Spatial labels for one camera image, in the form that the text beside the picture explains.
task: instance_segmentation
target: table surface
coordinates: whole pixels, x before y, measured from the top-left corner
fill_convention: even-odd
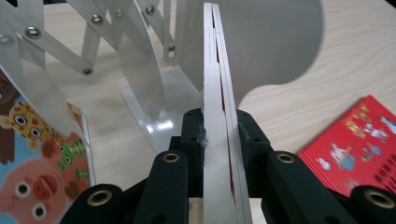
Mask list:
[[[250,92],[250,113],[275,150],[299,151],[361,97],[372,94],[396,113],[396,9],[385,1],[323,1],[323,45],[311,68],[281,86]],[[46,30],[80,54],[85,21],[67,4],[45,7]],[[84,77],[47,56],[48,71],[70,103],[88,117],[97,183],[128,189],[149,174],[155,157],[120,95],[127,85],[117,53],[102,41],[95,73]],[[192,223],[202,204],[191,201]],[[254,223],[265,223],[251,200]]]

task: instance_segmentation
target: children's book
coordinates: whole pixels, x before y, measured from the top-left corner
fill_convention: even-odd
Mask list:
[[[396,193],[396,117],[372,95],[298,155],[327,188],[347,197],[359,185]]]
[[[84,115],[69,109],[86,132]],[[90,156],[77,134],[51,128],[0,70],[0,223],[59,222],[91,185]]]

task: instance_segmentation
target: cartoon illustration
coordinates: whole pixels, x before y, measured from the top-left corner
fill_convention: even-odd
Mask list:
[[[346,121],[346,126],[350,131],[352,131],[356,136],[360,138],[365,138],[366,134],[364,133],[363,128],[359,127],[354,121],[352,120],[347,120]]]
[[[375,129],[373,124],[366,124],[366,126],[364,126],[364,131],[372,137],[378,138],[381,142],[385,142],[388,139],[388,135],[382,129]]]
[[[75,156],[85,158],[85,147],[80,139],[78,139],[72,146],[69,146],[66,143],[61,143],[59,151],[61,152],[62,159],[58,163],[58,166],[63,171],[66,170],[66,166],[73,164]]]
[[[365,162],[371,161],[375,155],[381,156],[382,154],[382,151],[379,147],[372,146],[371,144],[369,144],[368,147],[362,147],[361,150],[365,152],[361,154],[361,159]]]
[[[355,158],[349,154],[350,150],[352,150],[352,147],[341,149],[335,143],[332,143],[331,155],[340,169],[346,169],[348,171],[354,169]]]
[[[68,186],[66,194],[72,202],[90,186],[84,148],[82,141],[75,133],[62,140],[60,145],[53,139],[46,140],[41,148],[43,158],[64,175],[66,186]]]
[[[38,144],[46,139],[60,141],[64,138],[52,129],[26,102],[18,102],[9,111],[8,116],[0,116],[0,126],[14,129],[28,142],[28,148],[36,151]]]
[[[354,119],[362,119],[366,121],[366,123],[371,123],[372,120],[369,118],[367,113],[370,112],[369,108],[366,104],[360,104],[358,108],[352,111],[352,118]]]
[[[0,70],[0,116],[8,115],[20,94]],[[0,162],[4,165],[15,159],[15,132],[13,129],[0,128]]]
[[[65,212],[64,177],[42,159],[30,159],[12,170],[0,188],[0,213],[19,223],[54,223]]]
[[[329,171],[332,168],[330,166],[330,164],[328,162],[326,162],[325,160],[323,160],[322,158],[318,158],[318,159],[316,159],[316,161],[318,161],[320,163],[320,165],[322,166],[322,168],[324,170]]]
[[[390,119],[387,119],[385,117],[382,117],[382,116],[379,117],[379,120],[381,120],[381,122],[386,124],[391,132],[396,134],[396,122],[394,122],[394,121],[392,121]]]

